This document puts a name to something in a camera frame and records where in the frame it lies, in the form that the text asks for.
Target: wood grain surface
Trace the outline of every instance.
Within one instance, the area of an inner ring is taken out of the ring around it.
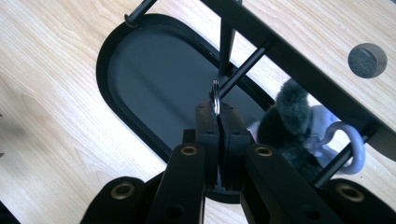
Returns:
[[[99,49],[139,3],[0,0],[0,201],[21,223],[79,223],[108,181],[123,175],[148,180],[165,168],[108,108],[95,79]],[[396,130],[395,4],[245,5]],[[161,0],[149,13],[171,15],[219,45],[219,18],[197,0]],[[361,79],[347,68],[347,54],[363,42],[388,54],[388,68],[378,78]],[[238,35],[233,62],[240,64],[251,51]],[[288,78],[265,58],[249,75],[272,96]],[[367,151],[366,166],[349,178],[396,209],[396,164],[369,146]],[[246,220],[239,205],[207,200],[205,222]]]

